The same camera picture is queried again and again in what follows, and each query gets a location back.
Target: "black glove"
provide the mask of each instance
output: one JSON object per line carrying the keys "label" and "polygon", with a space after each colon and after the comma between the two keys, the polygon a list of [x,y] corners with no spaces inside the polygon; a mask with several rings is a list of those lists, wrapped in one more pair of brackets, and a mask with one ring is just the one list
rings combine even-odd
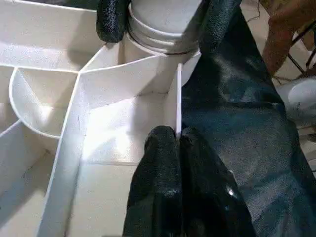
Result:
{"label": "black glove", "polygon": [[171,127],[154,128],[132,182],[123,236],[179,237],[182,187],[177,141]]}

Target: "white foam board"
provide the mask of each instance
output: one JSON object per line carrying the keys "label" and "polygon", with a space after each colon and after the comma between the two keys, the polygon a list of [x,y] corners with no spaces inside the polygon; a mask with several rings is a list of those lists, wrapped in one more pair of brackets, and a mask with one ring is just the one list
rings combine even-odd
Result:
{"label": "white foam board", "polygon": [[103,45],[95,11],[20,0],[0,9],[0,63],[78,71]]}
{"label": "white foam board", "polygon": [[[176,130],[177,125],[179,126],[181,120],[177,116],[181,112],[177,109],[181,107],[181,101],[177,93],[181,88],[181,66],[174,71],[172,78],[160,77],[151,68],[157,59],[158,57],[153,56],[109,69],[80,74],[70,105],[69,117],[66,115],[67,121],[57,150],[47,193],[47,205],[38,236],[63,236],[67,225],[72,226],[68,231],[69,235],[72,235],[72,230],[77,233],[78,228],[84,228],[84,226],[87,230],[90,229],[88,223],[84,221],[81,222],[81,227],[78,224],[71,224],[70,213],[74,213],[76,217],[77,212],[85,211],[88,216],[93,213],[93,210],[81,207],[75,201],[77,194],[90,189],[89,185],[81,185],[80,178],[77,179],[79,167],[81,172],[85,172],[85,167],[87,167],[91,169],[89,172],[94,173],[93,169],[96,169],[95,173],[97,173],[101,172],[102,166],[107,169],[107,165],[112,165],[115,169],[115,165],[137,165],[143,155],[144,141],[151,129],[157,125],[171,125]],[[147,86],[151,86],[151,93],[147,92]],[[74,120],[78,118],[85,119],[80,123],[75,122]],[[79,126],[82,130],[80,134],[76,133]],[[122,178],[129,180],[130,176],[122,175]],[[78,191],[78,187],[83,187],[85,190]],[[122,189],[127,193],[129,185],[125,185]],[[90,196],[91,199],[87,202],[101,203],[103,198],[107,198],[97,195],[98,191],[94,192],[96,195]],[[111,205],[111,202],[104,203],[105,209],[110,208]],[[105,220],[113,215],[111,212],[103,212],[103,214]],[[95,228],[90,229],[91,234],[94,235],[103,230],[100,226],[102,221],[94,219],[93,223]],[[117,230],[105,231],[104,234],[122,231],[121,222],[118,226],[120,228]]]}
{"label": "white foam board", "polygon": [[44,154],[0,196],[1,237],[36,235],[53,161],[54,156]]}
{"label": "white foam board", "polygon": [[0,65],[0,134],[13,125],[18,118],[10,105],[8,89],[14,68]]}
{"label": "white foam board", "polygon": [[18,68],[10,82],[11,105],[33,131],[58,139],[77,73]]}

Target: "person's arm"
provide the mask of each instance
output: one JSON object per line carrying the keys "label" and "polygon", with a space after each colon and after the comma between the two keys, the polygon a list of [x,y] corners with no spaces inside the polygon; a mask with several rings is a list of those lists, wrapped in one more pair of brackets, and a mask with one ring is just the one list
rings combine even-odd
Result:
{"label": "person's arm", "polygon": [[271,75],[274,75],[286,60],[294,33],[304,23],[313,19],[316,19],[315,0],[292,0],[272,14],[262,55]]}

